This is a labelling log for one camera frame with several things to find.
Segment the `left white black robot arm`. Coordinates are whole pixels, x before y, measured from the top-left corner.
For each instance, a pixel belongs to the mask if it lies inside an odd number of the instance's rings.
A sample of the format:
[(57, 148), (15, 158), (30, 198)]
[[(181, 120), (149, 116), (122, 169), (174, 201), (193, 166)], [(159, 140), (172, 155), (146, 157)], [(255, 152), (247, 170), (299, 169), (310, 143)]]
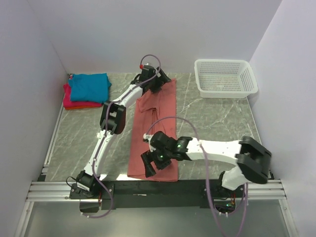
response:
[(77, 187), (87, 198), (94, 198), (101, 188), (99, 168), (104, 163), (103, 154), (109, 151), (112, 143), (125, 128), (126, 110), (147, 91), (157, 93), (162, 86), (172, 80), (157, 67), (145, 65), (140, 74), (132, 80), (130, 86), (114, 101), (106, 101), (101, 118), (100, 132), (96, 147), (83, 171), (76, 178)]

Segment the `salmon pink t shirt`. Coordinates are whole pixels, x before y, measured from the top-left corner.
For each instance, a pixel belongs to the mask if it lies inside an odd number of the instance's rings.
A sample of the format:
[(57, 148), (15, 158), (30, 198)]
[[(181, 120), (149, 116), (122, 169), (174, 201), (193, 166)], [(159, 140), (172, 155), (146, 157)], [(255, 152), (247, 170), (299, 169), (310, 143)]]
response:
[(132, 127), (131, 148), (127, 176), (136, 179), (146, 179), (145, 166), (141, 154), (149, 149), (143, 141), (143, 135), (164, 132), (167, 136), (176, 138), (176, 119), (164, 119), (150, 128), (157, 120), (176, 115), (176, 79), (164, 84), (157, 93), (147, 91), (136, 101)]

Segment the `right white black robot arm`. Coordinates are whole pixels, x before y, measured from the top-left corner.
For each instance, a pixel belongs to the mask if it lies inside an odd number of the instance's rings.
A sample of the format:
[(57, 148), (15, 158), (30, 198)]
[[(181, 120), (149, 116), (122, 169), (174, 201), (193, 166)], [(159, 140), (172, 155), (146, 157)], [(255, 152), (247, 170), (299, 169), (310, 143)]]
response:
[(141, 154), (147, 178), (156, 175), (176, 161), (212, 160), (233, 165), (220, 176), (217, 193), (228, 197), (239, 186), (252, 182), (266, 184), (269, 179), (272, 154), (251, 137), (229, 142), (198, 140), (182, 136), (174, 139), (159, 131), (144, 134), (149, 150)]

